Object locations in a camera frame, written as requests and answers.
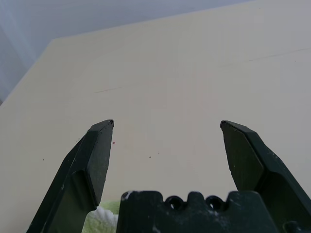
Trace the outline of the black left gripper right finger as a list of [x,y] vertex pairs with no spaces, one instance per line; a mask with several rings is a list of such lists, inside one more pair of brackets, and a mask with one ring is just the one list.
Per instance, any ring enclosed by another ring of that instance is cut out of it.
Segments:
[[311,199],[283,161],[246,126],[223,120],[220,128],[238,191],[255,191],[281,233],[311,231]]

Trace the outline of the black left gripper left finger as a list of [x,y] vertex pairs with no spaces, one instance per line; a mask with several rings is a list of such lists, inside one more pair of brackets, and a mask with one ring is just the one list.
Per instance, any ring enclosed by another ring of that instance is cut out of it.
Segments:
[[114,121],[91,126],[64,158],[29,228],[29,233],[80,233],[96,210],[109,166]]

